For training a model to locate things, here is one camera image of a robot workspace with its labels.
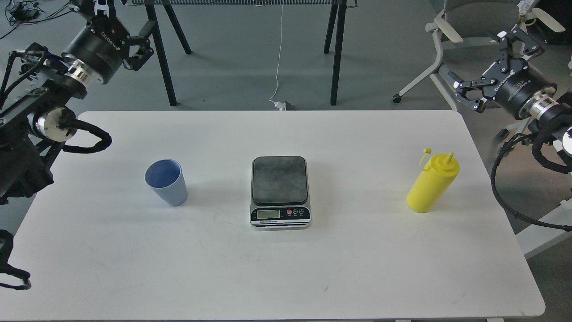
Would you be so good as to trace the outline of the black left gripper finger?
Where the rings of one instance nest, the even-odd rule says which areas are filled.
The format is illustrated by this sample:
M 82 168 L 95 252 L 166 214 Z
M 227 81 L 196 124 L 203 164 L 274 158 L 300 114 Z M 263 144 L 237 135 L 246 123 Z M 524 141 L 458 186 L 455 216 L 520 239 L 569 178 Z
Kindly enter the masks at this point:
M 121 57 L 123 67 L 129 71 L 139 71 L 155 52 L 151 48 L 150 36 L 155 31 L 156 21 L 147 21 L 138 35 L 127 35 L 121 39 Z M 130 56 L 130 48 L 137 46 L 137 51 Z
M 86 20 L 94 17 L 116 18 L 113 0 L 71 0 L 70 10 Z

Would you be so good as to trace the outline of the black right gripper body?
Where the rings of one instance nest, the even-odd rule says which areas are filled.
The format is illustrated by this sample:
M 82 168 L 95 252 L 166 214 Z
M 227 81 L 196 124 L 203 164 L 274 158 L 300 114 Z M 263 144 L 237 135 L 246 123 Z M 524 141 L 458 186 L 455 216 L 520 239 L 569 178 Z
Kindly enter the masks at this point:
M 558 88 L 555 82 L 522 58 L 509 59 L 507 73 L 502 73 L 499 63 L 493 63 L 482 76 L 496 80 L 496 84 L 484 86 L 484 97 L 494 100 L 517 120 L 530 117 L 532 104 L 528 101 L 532 97 L 538 93 L 552 97 Z

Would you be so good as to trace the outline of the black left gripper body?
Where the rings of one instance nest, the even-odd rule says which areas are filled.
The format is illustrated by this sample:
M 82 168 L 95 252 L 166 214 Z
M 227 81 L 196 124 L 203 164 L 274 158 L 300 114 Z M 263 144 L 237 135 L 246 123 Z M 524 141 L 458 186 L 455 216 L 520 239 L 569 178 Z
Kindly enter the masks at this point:
M 65 48 L 63 58 L 79 59 L 107 84 L 129 55 L 128 36 L 118 18 L 96 17 Z

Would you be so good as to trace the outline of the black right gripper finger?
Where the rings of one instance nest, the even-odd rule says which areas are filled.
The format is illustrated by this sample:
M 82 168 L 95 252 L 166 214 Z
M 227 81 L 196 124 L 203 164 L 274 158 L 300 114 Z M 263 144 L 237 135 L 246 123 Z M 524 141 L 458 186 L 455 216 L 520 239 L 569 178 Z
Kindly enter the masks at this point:
M 497 85 L 499 81 L 494 78 L 481 78 L 478 80 L 464 81 L 453 71 L 447 73 L 454 80 L 454 98 L 474 112 L 483 113 L 486 109 L 486 102 L 495 100 Z M 468 99 L 467 93 L 470 91 L 480 92 L 481 98 Z
M 496 41 L 499 43 L 499 59 L 495 72 L 501 75 L 529 71 L 528 61 L 545 53 L 543 45 L 517 26 L 499 32 Z

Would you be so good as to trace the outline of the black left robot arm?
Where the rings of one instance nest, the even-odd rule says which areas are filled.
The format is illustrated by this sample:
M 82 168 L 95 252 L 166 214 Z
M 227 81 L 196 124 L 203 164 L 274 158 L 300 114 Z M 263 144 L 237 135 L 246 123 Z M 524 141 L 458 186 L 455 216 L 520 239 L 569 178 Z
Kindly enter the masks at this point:
M 107 149 L 112 137 L 79 120 L 66 104 L 71 98 L 83 99 L 90 82 L 108 83 L 120 67 L 139 70 L 154 53 L 149 38 L 155 21 L 130 35 L 111 0 L 71 0 L 69 9 L 83 16 L 86 26 L 61 55 L 38 43 L 8 54 L 1 104 L 23 81 L 29 80 L 31 88 L 11 106 L 1 107 L 1 204 L 51 185 L 50 167 L 61 151 Z

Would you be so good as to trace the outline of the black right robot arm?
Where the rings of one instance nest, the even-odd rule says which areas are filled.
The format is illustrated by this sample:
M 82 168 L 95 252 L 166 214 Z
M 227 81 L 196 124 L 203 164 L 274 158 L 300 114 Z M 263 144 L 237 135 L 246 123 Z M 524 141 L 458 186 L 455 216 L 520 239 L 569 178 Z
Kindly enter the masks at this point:
M 476 112 L 484 112 L 483 99 L 492 101 L 516 120 L 533 118 L 529 134 L 515 134 L 506 141 L 496 157 L 491 172 L 493 195 L 502 208 L 515 218 L 532 225 L 570 232 L 569 225 L 556 225 L 535 220 L 509 206 L 496 189 L 496 171 L 503 157 L 518 143 L 532 144 L 535 160 L 556 173 L 571 173 L 571 94 L 554 99 L 556 84 L 545 79 L 528 59 L 541 55 L 543 47 L 520 27 L 501 31 L 499 59 L 481 75 L 466 81 L 449 72 L 454 82 L 454 98 Z M 483 99 L 470 100 L 467 93 L 479 90 Z

